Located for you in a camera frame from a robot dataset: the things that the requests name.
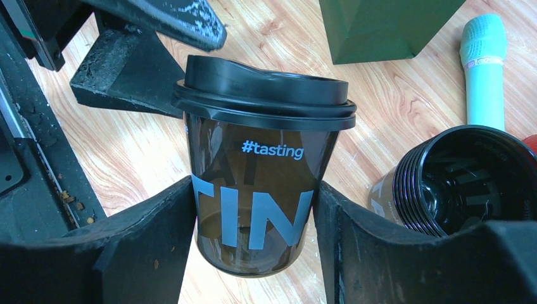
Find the green paper bag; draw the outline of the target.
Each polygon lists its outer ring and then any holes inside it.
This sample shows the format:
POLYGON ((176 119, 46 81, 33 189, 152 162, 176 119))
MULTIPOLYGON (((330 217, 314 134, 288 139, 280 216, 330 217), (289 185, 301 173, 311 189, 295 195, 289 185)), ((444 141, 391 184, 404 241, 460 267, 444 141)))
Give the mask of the green paper bag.
POLYGON ((335 65, 416 57, 464 0, 320 1, 335 65))

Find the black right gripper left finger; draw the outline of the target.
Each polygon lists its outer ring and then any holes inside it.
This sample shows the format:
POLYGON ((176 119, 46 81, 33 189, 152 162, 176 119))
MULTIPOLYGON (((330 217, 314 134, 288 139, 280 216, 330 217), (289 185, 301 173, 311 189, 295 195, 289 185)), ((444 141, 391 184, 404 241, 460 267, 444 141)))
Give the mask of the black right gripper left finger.
POLYGON ((190 177, 63 237, 1 243, 2 303, 177 303, 196 205, 190 177))

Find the stack of black cups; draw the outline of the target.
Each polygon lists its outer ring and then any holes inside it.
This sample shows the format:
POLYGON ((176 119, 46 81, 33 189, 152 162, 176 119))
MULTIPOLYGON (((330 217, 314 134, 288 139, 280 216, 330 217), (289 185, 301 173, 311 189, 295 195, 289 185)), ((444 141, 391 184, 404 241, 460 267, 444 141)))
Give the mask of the stack of black cups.
POLYGON ((491 127, 453 127, 410 149, 372 186, 367 208, 435 237, 487 220, 536 220, 536 153, 491 127))

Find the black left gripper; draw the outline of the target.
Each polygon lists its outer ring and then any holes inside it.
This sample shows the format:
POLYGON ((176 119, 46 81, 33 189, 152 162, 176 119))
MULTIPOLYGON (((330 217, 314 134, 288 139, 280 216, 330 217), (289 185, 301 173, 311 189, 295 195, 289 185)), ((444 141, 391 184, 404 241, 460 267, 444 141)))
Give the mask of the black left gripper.
MULTIPOLYGON (((1 1, 6 22, 26 58, 59 71, 62 51, 92 14, 82 1, 1 1)), ((70 87, 81 105, 182 118, 174 84, 184 78, 154 30, 106 12, 95 14, 99 35, 70 87)))

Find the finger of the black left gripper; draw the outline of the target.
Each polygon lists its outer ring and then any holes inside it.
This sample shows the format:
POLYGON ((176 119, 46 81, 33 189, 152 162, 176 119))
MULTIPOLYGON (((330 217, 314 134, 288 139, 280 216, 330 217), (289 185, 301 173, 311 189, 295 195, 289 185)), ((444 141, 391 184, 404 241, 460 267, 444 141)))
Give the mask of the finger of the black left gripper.
POLYGON ((222 49, 227 31, 208 1, 93 0, 87 4, 202 51, 222 49))

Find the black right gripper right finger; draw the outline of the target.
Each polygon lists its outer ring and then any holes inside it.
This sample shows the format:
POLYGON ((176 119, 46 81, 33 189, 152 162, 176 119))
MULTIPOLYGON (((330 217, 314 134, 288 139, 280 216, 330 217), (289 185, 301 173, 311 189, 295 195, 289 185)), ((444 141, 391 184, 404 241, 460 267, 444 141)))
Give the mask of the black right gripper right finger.
POLYGON ((328 303, 535 303, 536 223, 488 221, 436 238, 328 183, 313 216, 328 303))

